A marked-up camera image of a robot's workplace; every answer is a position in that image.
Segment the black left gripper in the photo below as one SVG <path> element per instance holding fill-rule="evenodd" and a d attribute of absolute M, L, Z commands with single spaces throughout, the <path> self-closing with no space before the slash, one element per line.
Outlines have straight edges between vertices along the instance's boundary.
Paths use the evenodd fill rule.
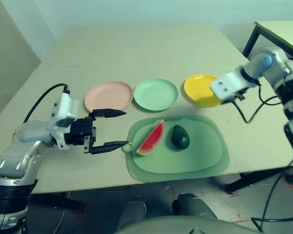
<path fill-rule="evenodd" d="M 97 117 L 118 117 L 126 112 L 115 109 L 97 109 L 92 111 L 92 117 L 79 118 L 70 125 L 70 132 L 64 134 L 67 145 L 81 145 L 84 153 L 101 154 L 114 151 L 128 144 L 128 141 L 106 142 L 102 146 L 93 146 L 96 141 L 96 127 L 93 125 Z"/>

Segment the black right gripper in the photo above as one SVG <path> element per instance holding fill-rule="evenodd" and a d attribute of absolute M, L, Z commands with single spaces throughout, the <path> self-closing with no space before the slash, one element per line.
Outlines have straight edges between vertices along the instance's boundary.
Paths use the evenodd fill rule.
<path fill-rule="evenodd" d="M 237 93 L 232 94 L 229 98 L 226 98 L 223 103 L 232 103 L 235 102 L 236 99 L 242 101 L 245 99 L 244 94 L 246 93 L 246 90 L 241 90 Z"/>

